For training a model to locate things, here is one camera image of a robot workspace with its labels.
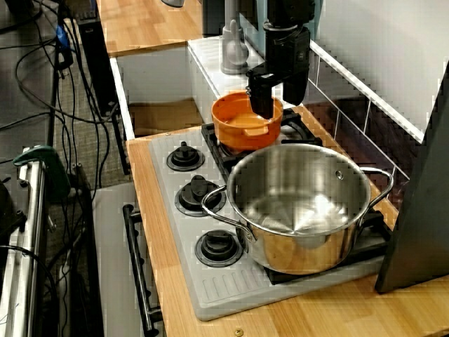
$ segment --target stainless steel pot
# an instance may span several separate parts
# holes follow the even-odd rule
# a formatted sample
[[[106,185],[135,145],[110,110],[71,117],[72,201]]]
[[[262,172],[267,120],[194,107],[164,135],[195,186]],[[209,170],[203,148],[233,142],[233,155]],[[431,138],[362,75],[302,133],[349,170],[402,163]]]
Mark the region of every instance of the stainless steel pot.
[[[388,177],[387,188],[372,201],[364,171]],[[236,227],[240,243],[259,264],[307,275],[346,258],[364,215],[390,192],[393,182],[390,173],[359,168],[324,147],[277,145],[242,159],[227,186],[208,193],[201,205],[209,216]],[[206,207],[207,200],[223,190],[240,221]]]

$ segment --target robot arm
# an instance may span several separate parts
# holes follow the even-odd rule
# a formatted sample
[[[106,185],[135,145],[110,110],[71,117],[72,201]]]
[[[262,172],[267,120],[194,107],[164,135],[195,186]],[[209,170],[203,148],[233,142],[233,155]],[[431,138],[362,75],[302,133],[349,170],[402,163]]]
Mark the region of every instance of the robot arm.
[[[309,74],[310,32],[314,0],[268,0],[265,62],[246,73],[247,94],[254,113],[273,117],[272,87],[283,83],[283,99],[299,105]]]

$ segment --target black knob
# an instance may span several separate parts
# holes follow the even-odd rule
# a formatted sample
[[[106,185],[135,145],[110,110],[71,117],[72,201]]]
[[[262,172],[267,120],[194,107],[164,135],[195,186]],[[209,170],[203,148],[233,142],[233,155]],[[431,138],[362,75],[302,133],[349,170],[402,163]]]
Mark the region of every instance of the black knob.
[[[194,176],[190,183],[192,187],[192,194],[195,200],[201,202],[204,196],[208,193],[208,182],[202,176]]]
[[[226,261],[238,250],[237,243],[231,233],[225,230],[211,230],[204,236],[201,245],[203,255],[212,261]]]
[[[198,151],[193,147],[187,145],[186,142],[181,142],[181,146],[173,153],[172,162],[180,167],[189,167],[198,163],[200,156]]]
[[[217,185],[207,181],[202,176],[194,176],[190,183],[185,185],[179,195],[179,202],[189,211],[202,211],[201,200],[206,194],[217,188]],[[211,197],[207,202],[207,207],[213,209],[222,200],[222,194],[219,193]]]

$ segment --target gray stovetop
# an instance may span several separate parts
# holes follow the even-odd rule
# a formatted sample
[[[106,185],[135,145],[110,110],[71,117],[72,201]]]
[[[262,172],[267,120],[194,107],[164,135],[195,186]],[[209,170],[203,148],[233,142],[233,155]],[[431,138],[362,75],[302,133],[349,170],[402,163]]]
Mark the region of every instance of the gray stovetop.
[[[176,150],[182,141],[202,151],[206,157],[204,164],[195,171],[172,171],[166,164],[168,155]],[[157,138],[150,142],[149,151],[156,169],[192,305],[200,320],[208,321],[378,272],[383,256],[340,267],[324,275],[312,275],[274,286],[270,283],[263,267],[246,253],[243,253],[237,263],[229,267],[212,268],[203,265],[194,253],[200,236],[209,230],[222,229],[233,233],[235,230],[232,226],[209,217],[186,216],[175,206],[175,195],[178,190],[189,183],[195,175],[201,175],[217,185],[225,184],[201,135],[201,130]],[[228,201],[218,213],[237,219]]]

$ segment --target toy stove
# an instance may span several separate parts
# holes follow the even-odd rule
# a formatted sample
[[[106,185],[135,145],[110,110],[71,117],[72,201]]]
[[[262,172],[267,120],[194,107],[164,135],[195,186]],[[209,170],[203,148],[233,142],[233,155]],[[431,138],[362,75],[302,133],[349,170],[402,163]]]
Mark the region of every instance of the toy stove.
[[[321,145],[300,115],[285,110],[275,144]],[[213,124],[201,130],[168,135],[150,142],[164,205],[196,316],[203,321],[256,308],[317,289],[379,272],[390,231],[382,214],[371,211],[345,261],[325,272],[297,276],[263,268],[248,256],[235,228],[208,217],[201,210],[205,193],[225,185],[234,167],[249,152],[234,152],[219,144]],[[208,207],[238,220],[225,192]]]

